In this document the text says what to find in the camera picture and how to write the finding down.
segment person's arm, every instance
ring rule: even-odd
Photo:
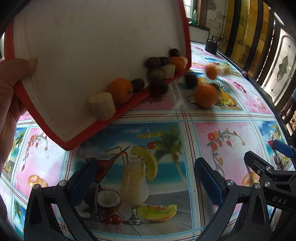
[[[0,177],[13,145],[17,121],[26,111],[23,103],[14,94],[13,87],[18,80],[31,75],[37,64],[37,59],[0,62]],[[0,215],[7,219],[7,209],[1,196]]]

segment orange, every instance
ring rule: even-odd
[[[211,80],[215,80],[217,78],[217,70],[214,64],[208,64],[205,67],[205,73]]]
[[[213,85],[207,82],[200,82],[197,85],[194,96],[198,105],[210,108],[217,103],[219,93]]]
[[[177,74],[183,73],[186,68],[185,61],[180,57],[170,57],[168,63],[176,66],[175,72]]]
[[[112,95],[114,104],[121,105],[132,97],[133,85],[126,79],[118,78],[110,83],[107,92]]]

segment bolt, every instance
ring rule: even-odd
[[[33,189],[34,190],[37,190],[39,188],[39,184],[35,184],[34,186],[33,186]]]
[[[228,186],[233,186],[234,185],[233,180],[227,180],[226,183],[227,183]]]
[[[66,181],[66,180],[61,180],[61,181],[59,182],[59,185],[60,185],[61,187],[64,187],[66,184],[67,184],[67,181]]]
[[[261,188],[261,185],[259,183],[255,183],[254,186],[255,186],[256,189],[260,189]]]

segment blue gripper pad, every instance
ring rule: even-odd
[[[273,148],[286,157],[293,158],[294,156],[294,150],[292,147],[288,146],[287,144],[279,141],[279,140],[274,140],[272,144]]]
[[[214,171],[203,158],[196,159],[194,165],[195,176],[202,183],[211,202],[221,207],[223,204],[223,190],[210,172],[213,173]]]
[[[70,206],[80,205],[86,192],[94,181],[99,170],[98,161],[90,158],[83,167],[75,172],[69,179],[68,191],[70,192]]]

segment cherry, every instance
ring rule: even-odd
[[[155,142],[149,142],[148,144],[147,144],[147,148],[148,149],[153,149],[153,148],[155,148],[156,147],[156,143]]]
[[[121,219],[121,217],[119,217],[119,215],[113,214],[111,217],[113,218],[114,224],[121,224],[122,223],[122,219]]]
[[[106,215],[104,216],[103,220],[104,220],[104,222],[107,223],[107,224],[111,224],[111,223],[113,223],[113,218],[112,218],[112,216],[109,215],[109,214],[106,214]]]

